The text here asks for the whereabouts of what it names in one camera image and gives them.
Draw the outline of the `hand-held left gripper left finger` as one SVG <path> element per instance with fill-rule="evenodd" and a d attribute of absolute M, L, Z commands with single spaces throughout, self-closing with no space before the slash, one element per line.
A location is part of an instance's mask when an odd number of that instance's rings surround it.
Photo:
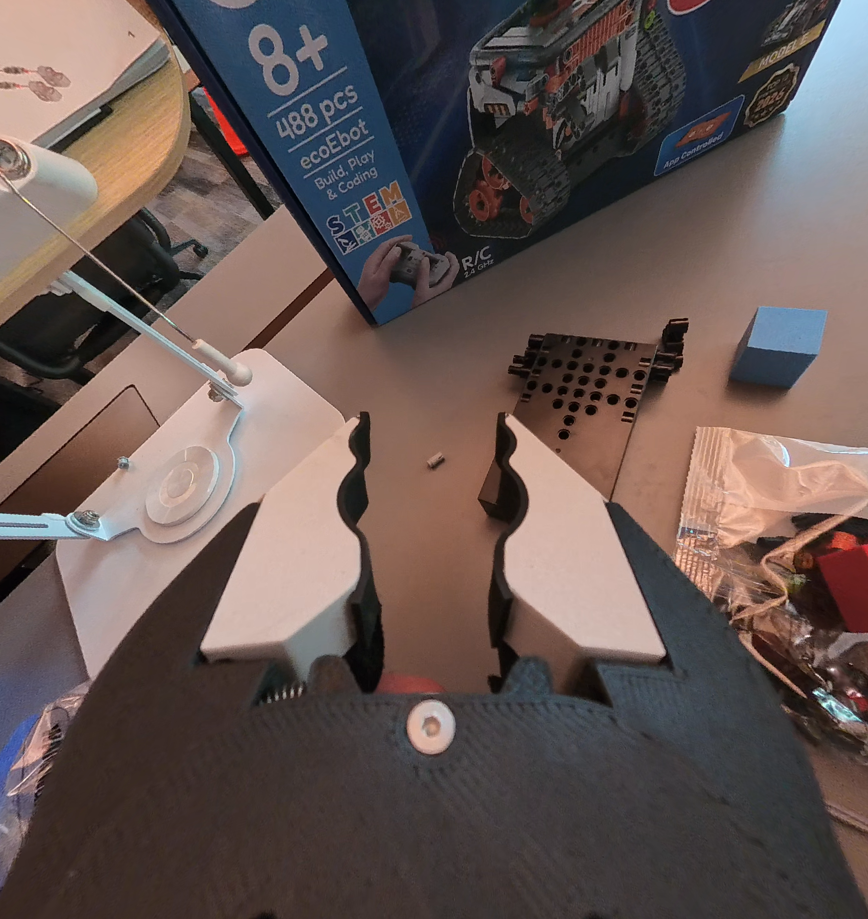
<path fill-rule="evenodd" d="M 369 500 L 362 412 L 264 495 L 200 646 L 210 662 L 272 660 L 305 681 L 326 655 L 371 693 L 382 676 L 382 606 L 359 522 Z"/>

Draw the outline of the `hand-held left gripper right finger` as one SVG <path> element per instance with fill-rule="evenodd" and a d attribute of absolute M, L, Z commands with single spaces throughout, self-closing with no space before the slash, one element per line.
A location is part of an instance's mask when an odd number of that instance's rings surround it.
<path fill-rule="evenodd" d="M 515 416 L 497 417 L 487 514 L 501 521 L 488 595 L 494 690 L 537 657 L 559 693 L 597 661 L 658 664 L 666 648 L 602 494 Z"/>

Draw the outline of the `red foam cube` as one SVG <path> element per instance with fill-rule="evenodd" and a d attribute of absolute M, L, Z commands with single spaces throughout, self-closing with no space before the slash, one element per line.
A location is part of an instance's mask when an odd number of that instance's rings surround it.
<path fill-rule="evenodd" d="M 836 550 L 817 563 L 847 631 L 868 633 L 868 544 Z"/>

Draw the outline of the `blue foam cube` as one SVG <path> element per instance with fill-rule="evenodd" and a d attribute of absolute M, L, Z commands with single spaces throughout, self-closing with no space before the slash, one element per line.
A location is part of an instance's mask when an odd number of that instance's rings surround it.
<path fill-rule="evenodd" d="M 728 379 L 789 389 L 819 355 L 827 310 L 760 306 L 738 344 Z"/>

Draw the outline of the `black perforated building plate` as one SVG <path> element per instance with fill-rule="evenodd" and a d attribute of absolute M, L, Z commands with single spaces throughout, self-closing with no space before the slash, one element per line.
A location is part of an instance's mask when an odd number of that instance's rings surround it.
<path fill-rule="evenodd" d="M 610 500 L 641 399 L 681 370 L 689 327 L 671 319 L 655 343 L 532 335 L 508 368 L 523 381 L 513 415 Z"/>

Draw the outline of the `white book stand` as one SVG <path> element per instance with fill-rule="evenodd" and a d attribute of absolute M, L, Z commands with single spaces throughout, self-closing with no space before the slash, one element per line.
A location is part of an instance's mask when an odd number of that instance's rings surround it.
<path fill-rule="evenodd" d="M 203 385 L 67 514 L 0 513 L 0 541 L 55 541 L 86 669 L 95 676 L 137 619 L 240 509 L 344 423 L 262 349 L 231 359 L 166 338 L 74 271 L 54 282 L 122 320 Z"/>

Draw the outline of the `clear bag of building parts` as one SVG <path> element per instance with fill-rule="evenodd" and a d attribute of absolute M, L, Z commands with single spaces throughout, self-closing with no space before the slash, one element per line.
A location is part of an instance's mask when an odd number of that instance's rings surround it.
<path fill-rule="evenodd" d="M 696 431 L 675 550 L 814 739 L 868 761 L 868 633 L 846 629 L 819 557 L 868 544 L 868 448 Z"/>

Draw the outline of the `clear printed plastic bag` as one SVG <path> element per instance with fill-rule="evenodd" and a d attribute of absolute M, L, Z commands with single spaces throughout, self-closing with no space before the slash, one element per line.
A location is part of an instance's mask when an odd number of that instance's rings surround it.
<path fill-rule="evenodd" d="M 0 888 L 18 854 L 35 804 L 91 680 L 25 719 L 0 751 Z"/>

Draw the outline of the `black office chair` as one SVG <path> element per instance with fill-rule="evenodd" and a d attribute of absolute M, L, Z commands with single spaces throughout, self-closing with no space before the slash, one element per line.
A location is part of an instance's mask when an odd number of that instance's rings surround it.
<path fill-rule="evenodd" d="M 199 258 L 209 253 L 195 239 L 174 245 L 165 226 L 143 209 L 92 252 L 156 305 L 182 280 L 200 279 L 175 260 L 187 248 Z M 84 385 L 92 378 L 88 364 L 129 331 L 128 325 L 76 294 L 43 294 L 0 327 L 0 358 L 43 380 Z"/>

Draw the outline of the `orange plastic object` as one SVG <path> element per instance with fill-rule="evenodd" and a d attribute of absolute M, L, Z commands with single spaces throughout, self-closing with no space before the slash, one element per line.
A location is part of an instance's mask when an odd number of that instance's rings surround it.
<path fill-rule="evenodd" d="M 234 132 L 234 129 L 230 125 L 229 121 L 213 101 L 211 95 L 204 88 L 203 85 L 196 86 L 192 91 L 192 96 L 197 102 L 203 107 L 204 111 L 208 117 L 213 121 L 221 132 L 223 138 L 226 140 L 234 154 L 238 157 L 245 157 L 248 155 L 248 150 L 242 140 Z"/>

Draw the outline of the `blue toy robot box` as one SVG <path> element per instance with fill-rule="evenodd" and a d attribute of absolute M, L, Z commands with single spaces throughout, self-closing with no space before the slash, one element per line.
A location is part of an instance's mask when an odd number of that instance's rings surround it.
<path fill-rule="evenodd" d="M 783 112 L 840 4 L 149 5 L 382 325 Z"/>

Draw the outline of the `white instruction booklet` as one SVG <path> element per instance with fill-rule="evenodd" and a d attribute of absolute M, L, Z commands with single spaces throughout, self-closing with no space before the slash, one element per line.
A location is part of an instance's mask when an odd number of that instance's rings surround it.
<path fill-rule="evenodd" d="M 170 59 L 123 1 L 0 1 L 0 137 L 54 147 Z"/>

